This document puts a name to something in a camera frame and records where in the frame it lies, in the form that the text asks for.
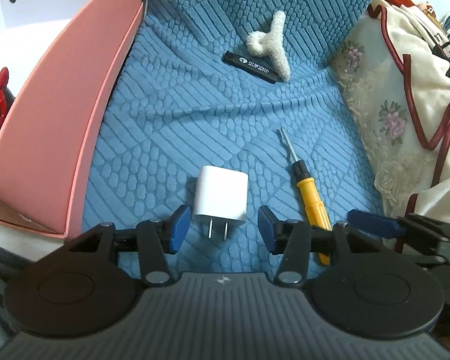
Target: blue bedspread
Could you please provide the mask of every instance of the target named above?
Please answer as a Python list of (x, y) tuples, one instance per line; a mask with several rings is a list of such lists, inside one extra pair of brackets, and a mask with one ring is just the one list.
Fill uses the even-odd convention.
[[(353, 208), (381, 211), (373, 174), (327, 59), (369, 0), (149, 0), (111, 101), (90, 170), (83, 229), (113, 221), (118, 229), (168, 218), (192, 205), (200, 167), (249, 176), (248, 221), (223, 231), (193, 223), (175, 272), (273, 272), (258, 232), (267, 204), (283, 218), (304, 218), (277, 133), (284, 126), (309, 166), (330, 221)], [(287, 14), (284, 44), (292, 76), (269, 84), (225, 65), (230, 50), (247, 55), (249, 32), (268, 31), (273, 12)], [(120, 266), (139, 274), (135, 254)], [(311, 273), (318, 270), (311, 265)]]

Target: screwdriver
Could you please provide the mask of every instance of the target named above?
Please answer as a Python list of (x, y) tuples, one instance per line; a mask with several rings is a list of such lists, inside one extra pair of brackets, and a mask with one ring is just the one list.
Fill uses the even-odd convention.
[[(315, 179), (310, 175), (310, 172), (305, 165), (305, 161), (300, 160), (297, 157), (285, 129), (281, 127), (280, 130), (293, 159), (292, 171), (295, 176), (296, 187), (302, 195), (308, 223), (310, 223), (311, 226), (318, 226), (325, 230), (331, 230), (332, 226), (330, 225), (330, 220), (328, 219), (327, 212), (325, 211), (325, 205), (322, 200), (320, 200), (320, 195), (318, 194), (317, 187), (315, 186)], [(326, 266), (330, 265), (329, 256), (320, 253), (319, 258), (322, 264)]]

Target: yellow screwdriver handle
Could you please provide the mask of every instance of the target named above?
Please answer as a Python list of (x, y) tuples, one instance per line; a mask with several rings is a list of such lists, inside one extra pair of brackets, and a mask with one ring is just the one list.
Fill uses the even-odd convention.
[[(331, 230), (330, 220), (328, 219), (325, 206), (320, 200), (315, 180), (313, 177), (306, 178), (297, 183), (297, 188), (302, 195), (303, 204), (305, 205), (305, 213), (307, 214), (308, 223), (311, 226), (318, 226), (325, 230)], [(323, 265), (330, 265), (330, 257), (325, 254), (319, 254), (320, 262)]]

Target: gray ribbed surface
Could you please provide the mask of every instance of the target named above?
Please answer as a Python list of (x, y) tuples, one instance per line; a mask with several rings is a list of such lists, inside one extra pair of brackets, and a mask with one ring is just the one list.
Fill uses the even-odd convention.
[(450, 353), (426, 334), (353, 337), (264, 274), (183, 274), (174, 286), (146, 291), (132, 314), (102, 333), (55, 341), (20, 333), (0, 359), (445, 360)]

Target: red piping trim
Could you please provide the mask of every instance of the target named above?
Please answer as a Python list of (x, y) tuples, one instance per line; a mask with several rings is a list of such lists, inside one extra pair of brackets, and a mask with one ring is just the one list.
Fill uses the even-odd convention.
[(397, 50), (395, 49), (394, 44), (390, 40), (390, 35), (388, 34), (388, 30), (387, 30), (387, 8), (385, 8), (383, 5), (377, 5), (375, 10), (373, 10), (372, 6), (369, 5), (367, 8), (367, 11), (368, 11), (368, 15), (372, 19), (376, 19), (376, 18), (378, 18), (380, 13), (382, 14), (380, 16), (380, 29), (382, 30), (383, 40), (385, 40), (388, 50), (390, 51), (391, 57), (395, 61), (395, 64), (396, 64), (398, 70), (400, 70), (400, 73), (403, 74), (404, 73), (404, 65), (397, 53)]
[[(420, 142), (420, 145), (426, 150), (433, 151), (438, 146), (440, 141), (442, 141), (442, 145), (440, 145), (440, 149), (437, 155), (437, 161), (435, 162), (435, 169), (433, 171), (433, 178), (430, 186), (432, 188), (440, 182), (440, 176), (442, 175), (445, 159), (450, 149), (450, 103), (447, 105), (447, 108), (443, 113), (442, 121), (440, 122), (440, 125), (438, 126), (437, 130), (435, 131), (435, 134), (433, 134), (432, 139), (428, 141), (423, 131), (419, 114), (416, 111), (415, 101), (413, 98), (412, 57), (409, 54), (403, 55), (403, 63), (402, 63), (402, 60), (398, 56), (397, 50), (395, 49), (395, 46), (391, 42), (387, 30), (387, 9), (382, 5), (377, 5), (375, 10), (373, 10), (371, 5), (369, 5), (367, 7), (367, 11), (369, 16), (374, 19), (376, 19), (380, 13), (382, 14), (382, 16), (380, 17), (380, 28), (382, 30), (383, 40), (385, 41), (385, 44), (387, 45), (390, 55), (395, 61), (397, 68), (403, 75), (403, 89), (405, 92), (405, 98), (407, 101), (408, 110), (410, 112), (410, 117), (412, 119), (413, 126), (415, 128), (415, 133), (418, 138), (418, 141)], [(406, 214), (415, 211), (415, 205), (418, 196), (419, 195), (417, 193), (414, 193), (409, 197), (408, 204), (406, 207)], [(398, 240), (395, 245), (395, 251), (401, 253), (402, 249), (403, 243), (400, 242), (400, 240)]]
[(420, 145), (425, 150), (433, 151), (435, 150), (439, 142), (442, 141), (437, 156), (437, 162), (435, 164), (435, 169), (433, 171), (432, 184), (430, 186), (432, 188), (440, 182), (440, 176), (442, 174), (445, 158), (447, 157), (448, 150), (450, 149), (450, 103), (447, 105), (447, 108), (443, 113), (442, 121), (435, 131), (435, 134), (433, 134), (432, 139), (428, 141), (425, 133), (423, 132), (423, 127), (420, 122), (419, 114), (416, 111), (415, 101), (413, 98), (411, 81), (412, 58), (409, 54), (403, 55), (403, 66), (403, 88), (405, 89), (406, 102)]

